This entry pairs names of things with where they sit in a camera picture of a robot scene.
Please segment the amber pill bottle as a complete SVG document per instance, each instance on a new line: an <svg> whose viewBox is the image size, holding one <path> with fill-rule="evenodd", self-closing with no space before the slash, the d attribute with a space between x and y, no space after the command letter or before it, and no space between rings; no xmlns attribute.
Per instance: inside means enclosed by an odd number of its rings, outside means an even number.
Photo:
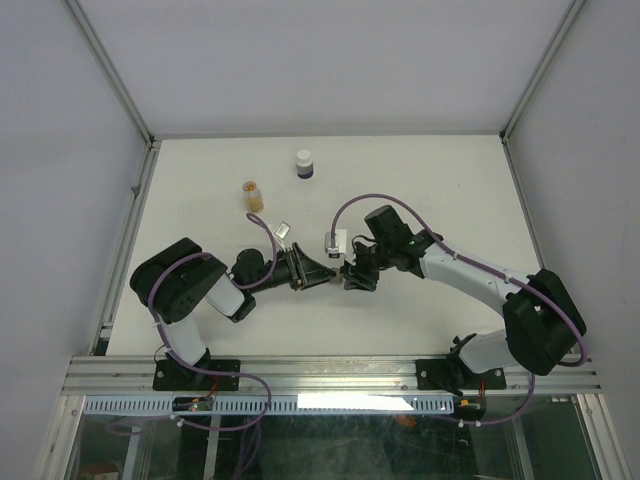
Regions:
<svg viewBox="0 0 640 480"><path fill-rule="evenodd" d="M243 200L250 213L258 214L264 209L261 191L254 181L247 181L242 186Z"/></svg>

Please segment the tan pill box compartment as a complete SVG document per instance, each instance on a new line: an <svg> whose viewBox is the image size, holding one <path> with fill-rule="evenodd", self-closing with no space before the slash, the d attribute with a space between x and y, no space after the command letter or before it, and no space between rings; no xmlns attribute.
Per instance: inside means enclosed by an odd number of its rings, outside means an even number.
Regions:
<svg viewBox="0 0 640 480"><path fill-rule="evenodd" d="M335 274L329 281L331 285L341 286L344 283L343 276L341 274Z"/></svg>

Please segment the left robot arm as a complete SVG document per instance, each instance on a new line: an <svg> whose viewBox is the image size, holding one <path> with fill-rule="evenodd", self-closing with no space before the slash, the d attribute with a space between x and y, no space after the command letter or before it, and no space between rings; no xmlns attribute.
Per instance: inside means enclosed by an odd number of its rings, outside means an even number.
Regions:
<svg viewBox="0 0 640 480"><path fill-rule="evenodd" d="M273 251L265 260L250 248L241 251L228 268L185 237L136 268L129 285L154 318L165 344L166 359L156 368L162 373L154 381L156 390L231 390L229 381L209 374L233 368L212 359L199 334L194 310L205 302L234 323L244 320L256 307L255 295L288 286L302 291L337 278L334 270L308 257L294 243Z"/></svg>

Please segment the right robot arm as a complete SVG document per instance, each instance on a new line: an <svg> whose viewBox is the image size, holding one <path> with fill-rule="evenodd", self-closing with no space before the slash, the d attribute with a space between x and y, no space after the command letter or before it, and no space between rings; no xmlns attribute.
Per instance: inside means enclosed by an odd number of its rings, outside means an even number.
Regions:
<svg viewBox="0 0 640 480"><path fill-rule="evenodd" d="M556 273L486 264L428 229L412 232L390 205L371 212L365 222L372 239L353 242L354 258L340 269L345 289L373 292L381 272L396 269L452 287L503 319L497 331L454 338L443 359L418 368L420 386L459 395L512 366L546 376L585 335L584 320Z"/></svg>

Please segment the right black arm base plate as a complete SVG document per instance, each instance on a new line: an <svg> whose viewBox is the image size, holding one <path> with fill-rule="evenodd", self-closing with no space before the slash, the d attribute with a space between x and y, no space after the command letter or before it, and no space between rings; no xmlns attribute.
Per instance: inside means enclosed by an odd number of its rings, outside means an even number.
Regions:
<svg viewBox="0 0 640 480"><path fill-rule="evenodd" d="M417 359L416 379L419 390L444 390L460 395L464 390L505 390L506 377L501 368L474 373L461 362L447 358Z"/></svg>

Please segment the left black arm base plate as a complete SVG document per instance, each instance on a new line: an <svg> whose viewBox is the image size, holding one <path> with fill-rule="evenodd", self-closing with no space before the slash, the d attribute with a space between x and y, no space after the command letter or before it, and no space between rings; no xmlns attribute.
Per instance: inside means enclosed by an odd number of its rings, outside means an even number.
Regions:
<svg viewBox="0 0 640 480"><path fill-rule="evenodd" d="M237 359L214 359L209 362L220 374L202 374L179 365L174 359L156 362L152 389L159 392L170 391L210 391L216 387L217 392L235 392L239 389L241 362Z"/></svg>

